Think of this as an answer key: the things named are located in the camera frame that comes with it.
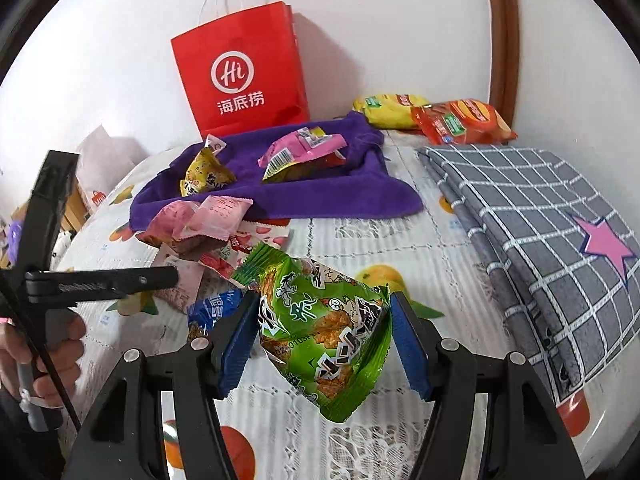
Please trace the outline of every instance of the purple towel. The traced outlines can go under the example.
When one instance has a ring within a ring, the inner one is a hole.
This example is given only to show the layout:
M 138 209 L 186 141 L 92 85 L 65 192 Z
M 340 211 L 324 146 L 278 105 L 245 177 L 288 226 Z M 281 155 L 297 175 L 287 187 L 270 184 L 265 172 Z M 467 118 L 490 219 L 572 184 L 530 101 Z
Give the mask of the purple towel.
M 279 184 L 263 184 L 264 170 L 258 158 L 271 143 L 302 126 L 320 126 L 328 134 L 342 134 L 347 147 L 340 150 L 346 163 L 318 171 L 312 178 Z M 210 194 L 251 198 L 247 220 L 268 218 L 394 218 L 422 209 L 418 194 L 407 183 L 388 176 L 382 156 L 384 136 L 364 116 L 350 112 L 334 121 L 277 126 L 225 137 L 226 147 L 218 155 L 234 172 L 237 181 L 222 190 L 181 198 L 179 183 L 202 149 L 189 146 L 169 168 L 158 173 L 133 199 L 129 224 L 133 231 L 145 230 L 149 222 L 174 200 L 202 202 Z

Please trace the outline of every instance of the gray plaid cloth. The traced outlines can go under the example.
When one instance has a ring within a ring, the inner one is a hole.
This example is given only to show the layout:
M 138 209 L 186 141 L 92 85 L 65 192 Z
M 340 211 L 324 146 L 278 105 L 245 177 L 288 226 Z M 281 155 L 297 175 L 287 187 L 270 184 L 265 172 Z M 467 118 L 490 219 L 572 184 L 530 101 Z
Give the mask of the gray plaid cloth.
M 553 153 L 469 145 L 418 156 L 486 266 L 517 345 L 561 402 L 640 330 L 633 232 Z

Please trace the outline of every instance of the barcode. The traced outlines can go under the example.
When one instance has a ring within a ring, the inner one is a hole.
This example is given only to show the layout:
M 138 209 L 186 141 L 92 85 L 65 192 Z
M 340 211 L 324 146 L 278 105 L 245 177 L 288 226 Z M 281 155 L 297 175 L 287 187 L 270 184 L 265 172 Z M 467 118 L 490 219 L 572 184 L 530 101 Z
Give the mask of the barcode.
M 293 162 L 293 155 L 288 148 L 284 148 L 282 151 L 276 153 L 271 157 L 269 164 L 267 165 L 267 171 L 264 172 L 264 178 L 278 173 L 280 170 L 288 166 Z

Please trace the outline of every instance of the bed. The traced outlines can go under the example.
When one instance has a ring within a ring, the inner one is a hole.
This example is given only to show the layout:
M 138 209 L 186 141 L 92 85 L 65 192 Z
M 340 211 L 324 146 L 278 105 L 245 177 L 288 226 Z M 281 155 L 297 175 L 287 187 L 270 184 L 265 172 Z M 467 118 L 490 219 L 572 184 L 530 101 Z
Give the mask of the bed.
M 351 276 L 372 264 L 393 266 L 412 298 L 445 314 L 434 321 L 443 336 L 458 339 L 473 352 L 501 358 L 516 349 L 515 342 L 475 249 L 417 158 L 415 148 L 425 143 L 420 135 L 387 131 L 383 147 L 388 172 L 419 193 L 422 212 L 389 220 L 293 219 L 287 253 L 312 257 Z M 122 199 L 121 192 L 132 186 L 125 196 L 135 196 L 183 149 L 150 156 L 134 168 L 78 233 L 58 270 L 148 266 L 157 250 L 139 242 L 128 229 L 130 198 Z M 226 283 L 213 283 L 217 286 L 224 290 Z M 81 418 L 124 351 L 136 347 L 147 355 L 171 352 L 186 341 L 185 316 L 163 301 L 156 300 L 157 314 L 133 316 L 107 310 L 111 303 L 78 306 L 88 327 L 80 363 L 83 374 L 74 399 Z M 632 363 L 638 356 L 640 343 L 635 339 L 587 383 L 584 398 L 571 396 L 561 407 L 569 420 L 578 408 L 584 414 L 584 403 L 588 406 L 588 424 L 574 436 L 587 475 L 613 460 L 620 443 L 636 430 L 640 399 L 626 392 L 640 387 Z M 322 418 L 259 352 L 249 359 L 239 386 L 217 401 L 216 408 L 222 426 L 248 439 L 260 479 L 407 478 L 431 411 L 409 388 L 393 345 L 375 389 L 343 424 Z M 174 418 L 169 393 L 162 399 L 162 411 L 163 420 Z M 477 477 L 485 413 L 486 399 L 477 396 L 465 479 Z M 67 421 L 63 447 L 68 449 L 74 438 Z M 178 468 L 170 467 L 170 473 L 184 478 Z

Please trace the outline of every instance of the yellow snack package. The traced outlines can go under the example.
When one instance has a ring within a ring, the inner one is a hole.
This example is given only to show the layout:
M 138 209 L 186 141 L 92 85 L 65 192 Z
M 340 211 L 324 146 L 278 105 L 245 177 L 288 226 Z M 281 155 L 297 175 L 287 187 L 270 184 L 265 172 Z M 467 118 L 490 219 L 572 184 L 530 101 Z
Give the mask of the yellow snack package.
M 180 181 L 180 194 L 189 196 L 215 191 L 235 181 L 232 171 L 220 163 L 210 146 L 205 146 L 187 168 L 184 180 Z
M 378 94 L 361 97 L 353 102 L 353 109 L 367 118 L 371 126 L 383 130 L 419 130 L 411 108 L 429 104 L 427 99 L 411 94 Z

